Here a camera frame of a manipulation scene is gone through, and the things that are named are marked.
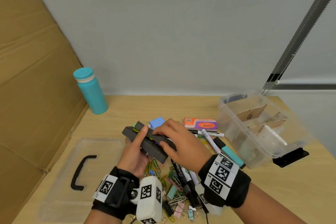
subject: cable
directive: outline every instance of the cable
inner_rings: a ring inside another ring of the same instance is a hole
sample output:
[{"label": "cable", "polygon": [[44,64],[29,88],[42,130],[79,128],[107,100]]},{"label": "cable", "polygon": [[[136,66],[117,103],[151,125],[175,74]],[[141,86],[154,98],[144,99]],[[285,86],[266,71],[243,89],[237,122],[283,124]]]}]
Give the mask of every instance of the cable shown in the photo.
[{"label": "cable", "polygon": [[133,222],[135,222],[137,220],[137,217],[135,217],[131,222],[130,224],[133,224]]}]

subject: hand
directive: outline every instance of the hand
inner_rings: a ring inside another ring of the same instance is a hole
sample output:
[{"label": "hand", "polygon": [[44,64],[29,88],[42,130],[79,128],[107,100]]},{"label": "hand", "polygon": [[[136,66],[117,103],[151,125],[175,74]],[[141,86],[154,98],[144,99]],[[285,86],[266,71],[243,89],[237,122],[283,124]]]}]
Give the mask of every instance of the hand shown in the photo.
[{"label": "hand", "polygon": [[117,168],[126,170],[139,179],[143,177],[149,161],[149,157],[140,150],[140,145],[147,131],[148,127],[144,126],[132,143],[127,137],[125,138],[126,146],[117,164]]},{"label": "hand", "polygon": [[176,145],[177,151],[167,143],[160,142],[163,150],[175,163],[195,173],[198,173],[212,156],[207,147],[195,135],[189,132],[183,124],[173,119],[167,120],[154,129],[153,133],[164,133],[168,136]]}]

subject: clear plastic container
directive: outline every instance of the clear plastic container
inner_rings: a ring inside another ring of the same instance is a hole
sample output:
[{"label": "clear plastic container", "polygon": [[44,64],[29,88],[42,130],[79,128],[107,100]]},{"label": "clear plastic container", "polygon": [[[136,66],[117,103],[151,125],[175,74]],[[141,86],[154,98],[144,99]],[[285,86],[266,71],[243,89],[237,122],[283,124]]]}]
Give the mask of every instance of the clear plastic container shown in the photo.
[{"label": "clear plastic container", "polygon": [[[83,223],[91,210],[96,188],[118,163],[124,145],[124,139],[115,138],[78,140],[39,208],[40,220]],[[91,158],[84,162],[76,180],[76,185],[84,188],[74,190],[71,187],[72,179],[86,156]]]},{"label": "clear plastic container", "polygon": [[313,139],[302,124],[255,91],[219,99],[219,130],[253,169]]}]

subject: black wrist strap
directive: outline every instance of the black wrist strap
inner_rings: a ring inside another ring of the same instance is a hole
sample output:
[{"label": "black wrist strap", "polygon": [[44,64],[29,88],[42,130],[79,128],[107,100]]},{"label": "black wrist strap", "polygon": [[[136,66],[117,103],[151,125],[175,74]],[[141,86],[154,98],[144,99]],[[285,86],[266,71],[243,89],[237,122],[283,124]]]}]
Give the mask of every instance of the black wrist strap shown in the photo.
[{"label": "black wrist strap", "polygon": [[[139,179],[132,173],[118,169],[117,167],[112,169],[110,175],[119,178],[112,187],[114,193],[110,193],[106,198],[108,203],[95,199],[91,209],[96,209],[120,220],[124,220],[126,215],[135,214],[137,210],[137,206],[130,202],[129,192],[133,188],[139,188]],[[127,189],[125,193],[122,193],[123,190],[125,190],[125,186],[127,186]],[[116,208],[111,206],[111,204],[119,204],[120,206]]]},{"label": "black wrist strap", "polygon": [[[229,171],[230,168],[234,169],[235,168],[234,165],[236,165],[236,164],[233,164],[233,162],[229,160],[227,157],[225,157],[224,155],[221,155],[221,156],[223,157],[222,162],[219,161],[217,163],[215,162],[215,160],[216,159],[218,160],[217,158],[218,155],[213,155],[204,164],[204,166],[201,168],[201,170],[198,173],[198,176],[201,179],[201,184],[204,187],[204,198],[212,205],[216,205],[219,207],[226,205],[226,206],[230,206],[233,208],[239,208],[240,206],[243,205],[246,199],[251,179],[247,174],[241,171],[238,167],[234,170],[236,174],[231,174],[231,173],[229,174],[229,175],[235,176],[233,182],[230,183],[230,186],[225,184],[226,187],[221,187],[223,186],[223,184],[219,182],[220,179],[214,175],[213,171],[212,173],[210,173],[210,170],[216,170],[217,168],[221,168],[222,170],[226,169],[227,171]],[[209,183],[205,184],[206,180],[208,179],[212,179],[215,182],[215,185],[217,186],[219,190],[217,190],[217,188],[212,185],[209,187]],[[219,195],[218,191],[221,191],[221,189],[229,190],[229,193],[227,194],[226,199],[223,199]]]}]

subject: container handle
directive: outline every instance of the container handle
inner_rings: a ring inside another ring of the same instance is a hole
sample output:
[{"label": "container handle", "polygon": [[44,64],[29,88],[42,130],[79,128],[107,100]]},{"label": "container handle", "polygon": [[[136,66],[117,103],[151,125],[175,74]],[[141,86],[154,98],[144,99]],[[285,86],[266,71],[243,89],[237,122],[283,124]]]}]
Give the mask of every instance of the container handle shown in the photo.
[{"label": "container handle", "polygon": [[84,166],[84,163],[87,159],[90,159],[90,158],[97,158],[97,155],[87,155],[86,157],[84,157],[82,159],[82,161],[79,163],[75,173],[73,174],[73,177],[72,177],[72,180],[71,180],[71,188],[73,190],[79,190],[79,191],[82,191],[84,189],[84,186],[82,185],[76,185],[76,180],[78,178],[78,175],[79,173],[81,172],[83,166]]}]

